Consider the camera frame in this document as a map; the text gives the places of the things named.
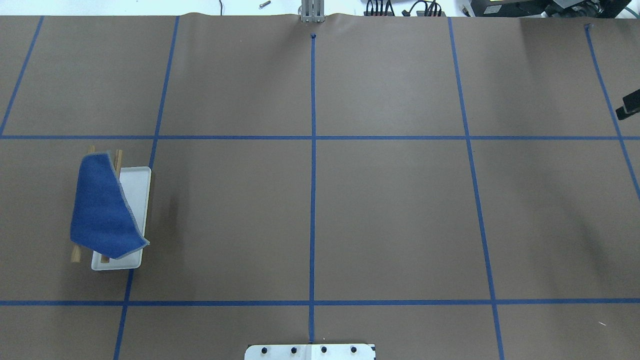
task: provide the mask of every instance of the blue tape line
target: blue tape line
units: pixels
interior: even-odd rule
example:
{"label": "blue tape line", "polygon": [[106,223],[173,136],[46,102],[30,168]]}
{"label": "blue tape line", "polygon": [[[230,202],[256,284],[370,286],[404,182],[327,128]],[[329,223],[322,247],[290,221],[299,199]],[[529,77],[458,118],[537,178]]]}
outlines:
{"label": "blue tape line", "polygon": [[162,86],[162,96],[160,96],[160,106],[158,107],[158,118],[156,121],[156,131],[154,133],[154,143],[151,145],[151,157],[149,158],[149,167],[154,167],[156,160],[156,148],[158,145],[158,138],[160,135],[160,125],[162,125],[162,115],[164,113],[164,100],[166,99],[166,89],[169,87],[169,75],[171,74],[171,64],[173,61],[173,50],[175,49],[175,39],[178,35],[178,25],[180,24],[180,17],[175,17],[175,23],[173,24],[173,36],[171,38],[171,47],[169,48],[169,60],[166,62],[166,72],[164,73],[164,84]]}
{"label": "blue tape line", "polygon": [[[308,306],[308,300],[151,300],[128,301],[127,307],[195,306]],[[640,298],[577,298],[577,299],[451,299],[451,300],[315,300],[315,306],[509,306],[545,304],[640,304]],[[123,306],[124,301],[101,300],[0,300],[0,306]]]}
{"label": "blue tape line", "polygon": [[638,186],[638,180],[636,179],[636,173],[634,172],[634,167],[633,165],[631,165],[631,159],[629,158],[629,154],[627,152],[627,146],[625,145],[625,141],[622,137],[620,126],[618,125],[618,119],[616,118],[616,114],[613,111],[613,106],[611,106],[611,100],[609,98],[609,93],[607,92],[607,87],[604,85],[604,80],[602,79],[602,73],[600,73],[600,67],[598,66],[598,59],[596,58],[596,52],[593,49],[593,43],[591,42],[590,29],[591,29],[591,24],[586,24],[584,26],[584,33],[587,36],[587,44],[589,44],[589,51],[591,52],[593,67],[595,68],[596,74],[598,75],[598,81],[600,82],[600,88],[602,88],[604,99],[607,101],[609,115],[611,116],[611,121],[613,121],[613,126],[616,128],[616,133],[618,134],[618,140],[620,141],[620,148],[622,149],[622,155],[624,155],[625,157],[625,161],[627,162],[627,168],[629,169],[629,174],[631,175],[631,181],[633,182],[634,188],[636,189],[636,196],[638,200],[640,200],[640,186]]}
{"label": "blue tape line", "polygon": [[491,305],[489,299],[470,300],[316,300],[316,306],[434,306]]}
{"label": "blue tape line", "polygon": [[153,135],[3,135],[7,140],[151,140]]}
{"label": "blue tape line", "polygon": [[5,300],[0,306],[122,306],[122,301],[94,300]]}
{"label": "blue tape line", "polygon": [[316,312],[316,34],[311,34],[311,209],[309,231],[309,342],[315,340]]}
{"label": "blue tape line", "polygon": [[318,140],[464,140],[464,136],[456,135],[390,135],[390,136],[363,136],[363,135],[320,135]]}
{"label": "blue tape line", "polygon": [[[451,18],[447,18],[449,22],[449,37],[451,38],[451,54],[453,56],[453,65],[456,71],[456,82],[458,83],[458,98],[460,100],[460,111],[462,113],[462,123],[465,128],[465,137],[467,141],[467,154],[469,157],[469,167],[471,169],[471,181],[474,186],[474,196],[476,198],[476,211],[478,215],[478,225],[480,227],[480,237],[482,239],[482,248],[484,253],[484,266],[486,268],[486,277],[489,284],[489,295],[491,300],[495,300],[495,288],[493,287],[493,272],[491,270],[491,261],[489,258],[489,246],[486,242],[486,232],[484,230],[484,218],[482,214],[482,204],[480,203],[480,193],[478,191],[478,183],[476,176],[476,165],[474,163],[474,154],[471,148],[471,137],[469,134],[469,126],[467,122],[467,107],[465,106],[465,98],[462,92],[462,81],[460,79],[460,66],[458,64],[458,54],[456,52],[456,40],[453,34],[453,24]],[[504,360],[504,349],[502,347],[502,333],[500,331],[500,318],[498,317],[498,308],[496,305],[493,309],[493,326],[495,327],[495,337],[498,345],[498,355],[500,360]]]}
{"label": "blue tape line", "polygon": [[22,77],[24,76],[24,71],[27,70],[27,64],[29,63],[29,59],[31,58],[31,53],[33,52],[33,48],[36,45],[36,40],[38,40],[38,35],[40,34],[40,29],[42,28],[43,21],[44,21],[44,16],[41,16],[40,21],[38,21],[38,26],[36,27],[36,32],[33,34],[33,38],[31,39],[31,45],[29,45],[29,51],[27,51],[27,56],[24,57],[24,62],[22,63],[22,68],[20,69],[18,80],[16,80],[15,86],[13,87],[13,93],[11,94],[11,98],[9,99],[9,105],[7,105],[6,111],[4,112],[2,124],[0,124],[0,136],[2,136],[2,134],[4,133],[4,127],[6,126],[6,122],[9,120],[9,114],[11,113],[13,102],[15,101],[15,97],[18,95],[18,89],[20,88],[20,84],[22,83]]}
{"label": "blue tape line", "polygon": [[[466,140],[464,135],[3,135],[7,140]],[[471,140],[618,141],[618,136],[470,135]],[[640,140],[640,136],[622,136]]]}
{"label": "blue tape line", "polygon": [[162,140],[311,140],[312,136],[296,135],[160,135]]}
{"label": "blue tape line", "polygon": [[131,296],[131,284],[133,283],[133,270],[129,270],[127,277],[127,287],[124,291],[124,303],[122,304],[122,313],[120,314],[120,325],[118,326],[118,336],[116,337],[116,346],[113,351],[113,360],[120,357],[120,345],[122,344],[122,335],[124,334],[124,325],[127,321],[127,310],[129,308],[129,297]]}
{"label": "blue tape line", "polygon": [[617,140],[617,136],[529,136],[529,135],[472,135],[471,140]]}
{"label": "blue tape line", "polygon": [[495,300],[496,305],[542,305],[542,304],[640,304],[638,298],[597,299],[504,299]]}
{"label": "blue tape line", "polygon": [[307,300],[215,300],[215,301],[130,301],[129,306],[202,306],[202,307],[242,307],[242,306],[308,306]]}

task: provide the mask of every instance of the blue cloth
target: blue cloth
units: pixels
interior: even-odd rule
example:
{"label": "blue cloth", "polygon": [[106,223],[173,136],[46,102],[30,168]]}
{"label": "blue cloth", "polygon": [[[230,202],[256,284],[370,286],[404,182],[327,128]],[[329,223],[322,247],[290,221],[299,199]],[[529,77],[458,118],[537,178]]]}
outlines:
{"label": "blue cloth", "polygon": [[149,244],[140,234],[106,152],[86,155],[80,164],[71,241],[111,259]]}

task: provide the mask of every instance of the cable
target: cable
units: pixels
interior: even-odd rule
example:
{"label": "cable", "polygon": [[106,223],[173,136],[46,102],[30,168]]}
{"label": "cable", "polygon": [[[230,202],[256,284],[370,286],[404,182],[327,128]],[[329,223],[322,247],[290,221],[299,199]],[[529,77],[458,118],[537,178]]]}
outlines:
{"label": "cable", "polygon": [[631,10],[630,8],[625,8],[625,10],[626,10],[626,11],[628,11],[628,12],[630,12],[630,13],[631,13],[631,15],[635,16],[635,17],[636,17],[636,19],[640,19],[640,15],[638,15],[638,13],[637,13],[637,12],[635,12],[635,11]]}
{"label": "cable", "polygon": [[389,11],[389,8],[391,9],[391,16],[396,16],[396,13],[394,12],[394,6],[391,5],[391,0],[387,0],[387,7],[385,8],[385,16],[387,16],[387,12]]}
{"label": "cable", "polygon": [[413,11],[413,8],[419,3],[424,3],[424,16],[434,17],[434,16],[442,15],[442,6],[436,3],[435,0],[434,1],[418,0],[415,3],[413,3],[413,5],[411,5],[411,8],[409,9],[409,11],[403,10],[402,15],[411,16],[411,12]]}

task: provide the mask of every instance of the white surface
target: white surface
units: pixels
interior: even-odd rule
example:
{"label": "white surface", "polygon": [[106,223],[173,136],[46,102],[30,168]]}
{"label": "white surface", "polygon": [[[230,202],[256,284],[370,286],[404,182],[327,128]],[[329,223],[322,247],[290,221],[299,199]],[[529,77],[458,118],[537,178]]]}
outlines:
{"label": "white surface", "polygon": [[[120,183],[122,191],[129,203],[138,229],[144,236],[147,225],[147,207],[149,204],[149,189],[151,187],[151,169],[148,167],[125,167],[120,169]],[[108,263],[100,262],[102,256],[93,252],[91,268],[94,270],[123,270],[133,269],[142,263],[142,249],[125,256],[122,259],[110,259]]]}
{"label": "white surface", "polygon": [[[262,353],[262,348],[267,348],[267,353]],[[291,348],[296,347],[297,352],[291,353]],[[244,352],[244,360],[375,360],[376,351],[368,344],[304,344],[304,345],[252,345]]]}

